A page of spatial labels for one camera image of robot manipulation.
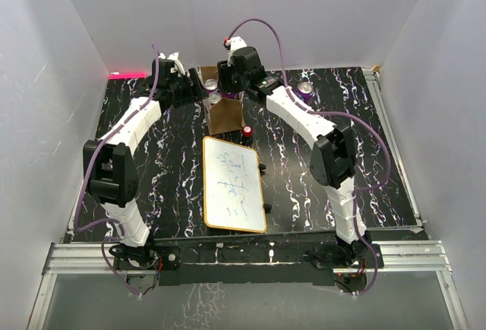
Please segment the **brown canvas bag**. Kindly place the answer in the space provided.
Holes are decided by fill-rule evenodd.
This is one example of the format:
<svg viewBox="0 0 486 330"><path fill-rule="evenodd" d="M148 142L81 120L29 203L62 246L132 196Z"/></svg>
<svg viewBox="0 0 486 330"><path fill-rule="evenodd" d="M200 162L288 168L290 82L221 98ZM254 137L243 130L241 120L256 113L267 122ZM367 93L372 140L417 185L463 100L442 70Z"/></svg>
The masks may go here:
<svg viewBox="0 0 486 330"><path fill-rule="evenodd" d="M199 67L199 75L204 81L214 79L218 81L218 72L216 66ZM213 93L219 93L222 96L220 102L210 105L207 98L203 100L204 116L210 136L217 134L229 133L241 130L244 125L243 117L243 93L224 94L219 89Z"/></svg>

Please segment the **purple fanta can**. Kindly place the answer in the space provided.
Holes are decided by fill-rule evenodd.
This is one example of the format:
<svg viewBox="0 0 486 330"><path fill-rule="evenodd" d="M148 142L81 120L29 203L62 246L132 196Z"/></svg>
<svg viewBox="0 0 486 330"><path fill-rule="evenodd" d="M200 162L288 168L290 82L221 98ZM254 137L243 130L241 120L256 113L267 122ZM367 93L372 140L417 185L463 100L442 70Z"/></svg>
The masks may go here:
<svg viewBox="0 0 486 330"><path fill-rule="evenodd" d="M295 94L299 99L308 104L314 95L314 88L312 84L307 81L300 82L295 89Z"/></svg>

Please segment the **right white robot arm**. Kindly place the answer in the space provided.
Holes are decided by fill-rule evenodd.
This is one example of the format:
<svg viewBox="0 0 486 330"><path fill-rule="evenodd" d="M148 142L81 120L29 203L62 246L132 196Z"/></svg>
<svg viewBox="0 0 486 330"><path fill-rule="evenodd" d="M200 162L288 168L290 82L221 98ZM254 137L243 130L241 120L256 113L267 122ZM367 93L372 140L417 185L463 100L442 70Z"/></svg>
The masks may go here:
<svg viewBox="0 0 486 330"><path fill-rule="evenodd" d="M360 240L367 228L353 208L356 153L352 129L338 128L317 115L291 88L284 87L281 79L265 71L255 47L243 39L232 37L224 46L228 55L217 64L219 89L224 93L246 93L283 119L311 147L310 172L331 202L339 260L346 266L357 266L366 256Z"/></svg>

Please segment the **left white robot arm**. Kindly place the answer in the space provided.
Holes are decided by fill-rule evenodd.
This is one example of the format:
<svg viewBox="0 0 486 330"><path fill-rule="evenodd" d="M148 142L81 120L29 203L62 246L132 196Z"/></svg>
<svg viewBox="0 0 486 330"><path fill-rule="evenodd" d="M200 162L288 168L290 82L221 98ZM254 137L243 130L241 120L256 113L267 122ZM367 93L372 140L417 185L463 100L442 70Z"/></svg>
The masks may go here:
<svg viewBox="0 0 486 330"><path fill-rule="evenodd" d="M150 128L171 108L200 102L208 96L196 68L185 69L177 52L159 54L152 74L139 86L128 109L99 140L83 147L82 193L88 193L106 211L130 258L147 269L156 261L155 247L147 244L150 230L136 203L139 179L134 154Z"/></svg>

